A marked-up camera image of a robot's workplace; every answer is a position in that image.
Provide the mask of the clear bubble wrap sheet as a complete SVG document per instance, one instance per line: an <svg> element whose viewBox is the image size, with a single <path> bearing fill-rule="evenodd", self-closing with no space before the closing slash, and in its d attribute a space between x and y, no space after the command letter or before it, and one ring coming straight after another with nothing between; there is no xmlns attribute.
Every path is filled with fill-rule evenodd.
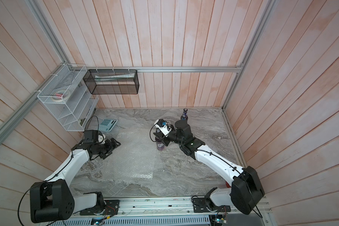
<svg viewBox="0 0 339 226"><path fill-rule="evenodd" d="M114 181L151 181L155 173L164 170L161 152L150 140L145 129L123 131L118 134L121 145L103 160L103 179Z"/></svg>

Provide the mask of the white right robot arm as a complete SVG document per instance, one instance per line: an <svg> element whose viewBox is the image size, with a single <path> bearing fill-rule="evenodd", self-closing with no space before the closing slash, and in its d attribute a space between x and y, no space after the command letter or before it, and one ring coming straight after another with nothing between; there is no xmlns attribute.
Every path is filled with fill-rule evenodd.
<svg viewBox="0 0 339 226"><path fill-rule="evenodd" d="M186 120L171 125L164 119L158 119L154 127L156 131L153 134L165 146L170 143L179 145L185 155L207 165L230 185L229 188L210 190L204 197L205 209L219 211L233 205L245 215L258 211L257 204L265 196L265 191L254 168L237 165L213 151L192 134Z"/></svg>

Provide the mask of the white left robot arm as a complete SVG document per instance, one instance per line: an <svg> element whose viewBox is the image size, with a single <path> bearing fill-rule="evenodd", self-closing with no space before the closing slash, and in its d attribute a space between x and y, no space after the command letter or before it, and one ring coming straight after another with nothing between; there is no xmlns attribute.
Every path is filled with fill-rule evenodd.
<svg viewBox="0 0 339 226"><path fill-rule="evenodd" d="M100 131L85 131L83 139L71 148L68 158L59 168L43 182L31 186L31 221L42 223L67 220L81 211L102 214L105 211L105 201L101 192L73 196L69 186L85 163L97 158L106 159L120 145L119 141L107 139Z"/></svg>

